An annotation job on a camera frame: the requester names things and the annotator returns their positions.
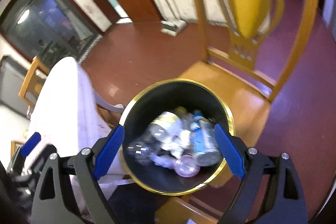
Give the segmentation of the blue white paldo bottle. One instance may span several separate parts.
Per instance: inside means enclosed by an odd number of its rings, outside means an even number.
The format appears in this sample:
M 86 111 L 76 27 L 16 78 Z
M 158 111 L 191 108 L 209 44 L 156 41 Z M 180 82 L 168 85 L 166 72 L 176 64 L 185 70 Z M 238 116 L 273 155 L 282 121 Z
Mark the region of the blue white paldo bottle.
M 222 160 L 222 154 L 214 138 L 214 125 L 197 110 L 190 125 L 193 136 L 193 151 L 198 166 L 212 166 Z

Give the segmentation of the clear crushed plastic bottle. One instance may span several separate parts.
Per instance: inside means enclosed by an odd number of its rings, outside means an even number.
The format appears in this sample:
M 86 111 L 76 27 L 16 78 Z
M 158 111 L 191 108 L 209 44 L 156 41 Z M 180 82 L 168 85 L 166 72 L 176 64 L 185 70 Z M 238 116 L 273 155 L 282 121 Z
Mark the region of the clear crushed plastic bottle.
M 149 165 L 152 154 L 157 154 L 159 147 L 156 143 L 148 143 L 142 140 L 135 140 L 128 144 L 127 152 L 134 157 L 135 161 L 143 166 Z

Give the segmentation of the white tissue large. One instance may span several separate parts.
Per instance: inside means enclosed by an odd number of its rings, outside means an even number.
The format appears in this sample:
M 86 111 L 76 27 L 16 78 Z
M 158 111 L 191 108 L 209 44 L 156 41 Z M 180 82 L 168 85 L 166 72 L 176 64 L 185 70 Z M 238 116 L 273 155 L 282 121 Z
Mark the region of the white tissue large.
M 157 154 L 151 155 L 152 162 L 168 169 L 174 169 L 177 159 L 180 159 L 183 153 L 191 147 L 191 131 L 181 130 L 177 135 L 167 139 Z

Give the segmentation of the yellow cap lemon bottle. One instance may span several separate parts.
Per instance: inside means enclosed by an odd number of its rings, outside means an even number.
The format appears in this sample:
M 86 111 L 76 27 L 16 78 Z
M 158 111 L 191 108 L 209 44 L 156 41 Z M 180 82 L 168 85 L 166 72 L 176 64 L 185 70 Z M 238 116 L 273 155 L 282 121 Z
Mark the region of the yellow cap lemon bottle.
M 187 110 L 182 106 L 173 111 L 164 111 L 148 125 L 141 139 L 161 147 L 167 139 L 184 130 L 183 118 L 186 118 L 187 114 Z

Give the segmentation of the black gold-rimmed trash bin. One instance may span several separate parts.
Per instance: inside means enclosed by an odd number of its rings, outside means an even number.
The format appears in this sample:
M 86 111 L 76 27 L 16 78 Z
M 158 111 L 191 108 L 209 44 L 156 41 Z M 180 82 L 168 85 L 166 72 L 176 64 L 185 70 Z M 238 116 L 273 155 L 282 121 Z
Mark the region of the black gold-rimmed trash bin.
M 173 79 L 151 85 L 126 106 L 123 164 L 144 189 L 168 196 L 196 192 L 226 161 L 214 126 L 234 134 L 230 108 L 206 86 Z

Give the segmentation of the wooden chair at far side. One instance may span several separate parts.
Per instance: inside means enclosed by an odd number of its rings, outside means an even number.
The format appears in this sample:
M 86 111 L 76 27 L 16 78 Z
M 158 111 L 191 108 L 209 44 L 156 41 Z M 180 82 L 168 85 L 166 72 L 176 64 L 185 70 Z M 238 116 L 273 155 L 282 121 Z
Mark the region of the wooden chair at far side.
M 40 71 L 40 73 L 45 76 L 48 76 L 50 73 L 50 69 L 35 56 L 18 93 L 18 96 L 30 107 L 35 106 L 43 84 L 45 83 L 45 79 L 37 75 L 37 71 Z

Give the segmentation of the grey refrigerator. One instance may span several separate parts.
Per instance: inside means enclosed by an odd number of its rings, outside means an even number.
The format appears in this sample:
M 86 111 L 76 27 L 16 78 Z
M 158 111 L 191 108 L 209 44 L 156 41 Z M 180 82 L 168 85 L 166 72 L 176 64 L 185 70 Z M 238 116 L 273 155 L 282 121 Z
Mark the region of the grey refrigerator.
M 28 104 L 19 97 L 27 70 L 11 56 L 1 59 L 1 105 L 27 118 Z

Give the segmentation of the dark sliding glass door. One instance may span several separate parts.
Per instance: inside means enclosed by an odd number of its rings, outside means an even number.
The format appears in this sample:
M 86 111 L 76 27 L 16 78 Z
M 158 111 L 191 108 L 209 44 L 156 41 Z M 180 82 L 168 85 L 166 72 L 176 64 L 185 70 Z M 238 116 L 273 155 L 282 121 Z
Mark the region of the dark sliding glass door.
M 1 35 L 27 61 L 51 68 L 67 56 L 83 61 L 102 31 L 73 0 L 10 0 Z

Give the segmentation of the wooden chair near bin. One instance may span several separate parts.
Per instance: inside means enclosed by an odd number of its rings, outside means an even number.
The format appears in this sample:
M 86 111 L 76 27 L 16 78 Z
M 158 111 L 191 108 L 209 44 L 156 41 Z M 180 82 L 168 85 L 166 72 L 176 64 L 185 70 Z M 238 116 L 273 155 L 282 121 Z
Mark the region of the wooden chair near bin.
M 278 26 L 284 0 L 218 0 L 227 21 L 230 46 L 221 51 L 210 44 L 203 0 L 194 0 L 203 42 L 202 59 L 183 76 L 198 81 L 223 102 L 232 134 L 259 136 L 270 107 L 293 72 L 314 24 L 318 0 L 305 0 L 301 22 L 280 77 L 274 80 L 255 68 L 258 51 Z

